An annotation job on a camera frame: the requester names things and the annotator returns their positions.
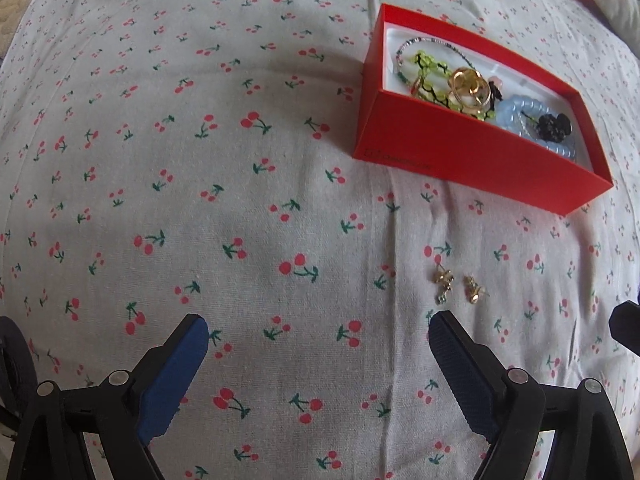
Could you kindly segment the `black hair claw clip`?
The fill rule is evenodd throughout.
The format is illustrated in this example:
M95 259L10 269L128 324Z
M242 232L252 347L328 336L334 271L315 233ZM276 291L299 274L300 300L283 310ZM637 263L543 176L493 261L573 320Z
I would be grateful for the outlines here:
M573 125L565 114L543 114L537 119L536 131L541 140L561 143L573 133Z

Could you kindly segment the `gold ring brooch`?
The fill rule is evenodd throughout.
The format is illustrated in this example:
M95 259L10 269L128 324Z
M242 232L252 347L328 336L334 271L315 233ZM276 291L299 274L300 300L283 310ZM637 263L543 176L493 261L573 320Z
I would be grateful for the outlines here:
M480 113L488 109L492 91L489 82L474 68L457 68L448 77L450 98L465 113Z

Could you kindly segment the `gold heart earring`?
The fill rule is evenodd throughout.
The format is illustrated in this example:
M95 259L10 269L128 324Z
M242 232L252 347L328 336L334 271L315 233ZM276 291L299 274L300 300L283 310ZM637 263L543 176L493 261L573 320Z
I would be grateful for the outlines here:
M467 275L463 281L466 300L470 304L477 304L483 297L488 296L487 289L471 275Z

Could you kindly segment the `gold earring with gem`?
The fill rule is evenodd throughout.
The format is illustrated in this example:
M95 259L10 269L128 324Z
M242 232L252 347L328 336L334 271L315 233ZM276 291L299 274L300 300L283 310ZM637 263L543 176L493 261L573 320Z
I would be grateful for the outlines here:
M446 304L448 294L452 291L453 281L454 274L449 269L438 264L434 274L434 283L438 286L438 291L435 296L436 304Z

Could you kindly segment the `cherry print bed sheet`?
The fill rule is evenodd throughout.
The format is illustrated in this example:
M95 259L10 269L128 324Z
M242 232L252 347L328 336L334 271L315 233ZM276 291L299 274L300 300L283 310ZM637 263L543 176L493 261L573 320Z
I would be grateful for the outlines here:
M353 159L382 3L518 52L585 99L613 186L562 217ZM469 479L428 348L436 266L471 335L602 382L639 453L639 62L576 0L32 0L1 69L1 311L90 386L183 315L207 356L152 452L169 479Z

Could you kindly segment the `red cardboard box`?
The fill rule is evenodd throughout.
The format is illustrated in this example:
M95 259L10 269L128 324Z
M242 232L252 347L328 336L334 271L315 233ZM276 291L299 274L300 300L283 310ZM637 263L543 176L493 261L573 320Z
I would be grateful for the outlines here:
M573 159L490 122L414 98L399 81L400 45L425 36L470 56L504 96L531 96L572 122ZM580 93L494 42L428 15L383 4L363 66L356 159L491 192L555 214L569 214L613 186L610 168Z

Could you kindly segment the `deer print pillow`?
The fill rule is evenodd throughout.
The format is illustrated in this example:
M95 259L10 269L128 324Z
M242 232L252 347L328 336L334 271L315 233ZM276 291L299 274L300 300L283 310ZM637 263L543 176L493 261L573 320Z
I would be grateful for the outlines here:
M640 56L639 0L593 0L617 36Z

